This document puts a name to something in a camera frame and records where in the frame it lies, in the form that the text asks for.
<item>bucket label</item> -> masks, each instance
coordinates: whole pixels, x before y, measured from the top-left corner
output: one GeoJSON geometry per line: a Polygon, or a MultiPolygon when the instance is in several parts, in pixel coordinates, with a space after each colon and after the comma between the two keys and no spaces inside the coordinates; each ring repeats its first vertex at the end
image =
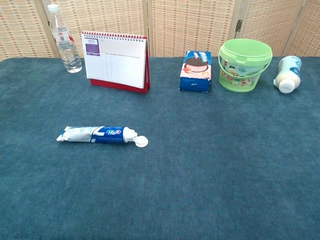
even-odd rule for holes
{"type": "Polygon", "coordinates": [[[224,60],[224,70],[235,77],[250,77],[257,74],[263,66],[243,66],[224,60]]]}
{"type": "Polygon", "coordinates": [[[231,77],[227,75],[224,71],[221,71],[221,80],[228,83],[232,84],[234,86],[239,86],[239,87],[249,87],[253,85],[257,79],[257,77],[250,77],[246,79],[239,79],[236,77],[231,77]]]}

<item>bottle label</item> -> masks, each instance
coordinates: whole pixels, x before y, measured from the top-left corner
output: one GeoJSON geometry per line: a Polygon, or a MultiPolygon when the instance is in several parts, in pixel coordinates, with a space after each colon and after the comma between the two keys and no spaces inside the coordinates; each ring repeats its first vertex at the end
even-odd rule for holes
{"type": "Polygon", "coordinates": [[[280,62],[279,62],[279,71],[278,71],[278,73],[280,73],[283,68],[284,68],[284,60],[281,59],[280,62]]]}
{"type": "Polygon", "coordinates": [[[69,45],[70,42],[73,43],[73,38],[66,27],[58,27],[58,31],[55,32],[54,39],[58,46],[69,45]]]}
{"type": "Polygon", "coordinates": [[[300,78],[300,70],[297,67],[291,67],[290,71],[294,72],[300,78]]]}

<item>cookie image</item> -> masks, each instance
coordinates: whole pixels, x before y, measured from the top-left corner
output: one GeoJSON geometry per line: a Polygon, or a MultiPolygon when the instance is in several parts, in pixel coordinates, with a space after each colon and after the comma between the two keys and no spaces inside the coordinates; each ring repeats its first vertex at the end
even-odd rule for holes
{"type": "Polygon", "coordinates": [[[202,61],[201,57],[198,57],[196,52],[193,53],[194,57],[190,57],[186,60],[184,65],[184,71],[186,73],[201,73],[206,71],[208,67],[208,61],[202,61]]]}

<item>green bucket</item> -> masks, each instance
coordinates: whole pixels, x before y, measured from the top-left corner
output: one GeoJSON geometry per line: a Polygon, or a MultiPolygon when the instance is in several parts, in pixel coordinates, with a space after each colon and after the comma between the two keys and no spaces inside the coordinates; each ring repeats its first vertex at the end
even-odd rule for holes
{"type": "Polygon", "coordinates": [[[245,38],[226,41],[219,51],[219,82],[228,90],[249,92],[255,88],[271,59],[271,47],[261,41],[245,38]]]}

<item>blue bottle label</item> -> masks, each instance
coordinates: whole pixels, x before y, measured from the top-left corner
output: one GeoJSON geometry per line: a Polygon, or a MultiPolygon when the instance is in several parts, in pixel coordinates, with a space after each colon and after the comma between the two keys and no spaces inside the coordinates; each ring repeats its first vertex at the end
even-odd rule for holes
{"type": "Polygon", "coordinates": [[[91,142],[95,143],[124,143],[123,126],[104,126],[93,132],[91,142]]]}
{"type": "Polygon", "coordinates": [[[294,72],[295,74],[297,74],[297,76],[300,78],[300,70],[298,67],[291,67],[290,71],[294,72]]]}

